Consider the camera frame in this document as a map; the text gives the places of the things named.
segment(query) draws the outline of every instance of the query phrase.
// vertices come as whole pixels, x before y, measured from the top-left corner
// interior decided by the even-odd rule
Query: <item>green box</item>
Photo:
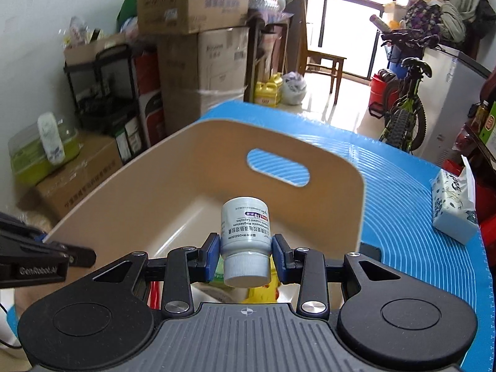
[[[482,130],[480,131],[479,134],[479,138],[484,144],[487,144],[489,137],[491,136],[494,130],[494,125],[496,123],[495,119],[496,119],[496,103],[493,104],[493,107],[489,112],[488,118],[486,119],[485,124],[482,127]]]

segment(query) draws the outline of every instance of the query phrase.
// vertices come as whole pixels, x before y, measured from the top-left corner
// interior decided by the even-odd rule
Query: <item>beige plastic basket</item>
[[[298,187],[252,169],[247,154],[257,148],[304,165],[309,182]],[[358,247],[364,189],[358,170],[328,151],[267,129],[208,120],[174,134],[111,176],[49,240],[97,253],[93,269],[69,269],[67,284],[134,250],[152,258],[176,247],[201,246],[210,232],[220,231],[226,201],[253,196],[267,204],[272,233],[282,233],[291,247],[342,258]],[[62,286],[16,290],[19,314]],[[331,298],[338,307],[340,294]]]

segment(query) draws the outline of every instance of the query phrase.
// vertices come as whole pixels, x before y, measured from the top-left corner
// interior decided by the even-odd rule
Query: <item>tissue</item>
[[[441,169],[432,183],[432,226],[458,242],[466,243],[477,233],[475,179],[468,160],[460,176]]]

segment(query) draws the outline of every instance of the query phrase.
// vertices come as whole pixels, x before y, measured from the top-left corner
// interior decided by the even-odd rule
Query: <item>yellow oil bottle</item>
[[[281,73],[276,73],[267,82],[257,82],[255,86],[255,103],[276,107],[281,102]]]

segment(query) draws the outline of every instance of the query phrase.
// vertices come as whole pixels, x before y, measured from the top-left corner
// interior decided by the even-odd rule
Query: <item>white plastic bag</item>
[[[301,105],[303,98],[307,94],[307,83],[303,75],[292,71],[284,74],[282,79],[282,103],[293,106]]]
[[[432,226],[466,245],[478,230],[475,179],[467,158],[460,176],[441,169],[432,181]]]

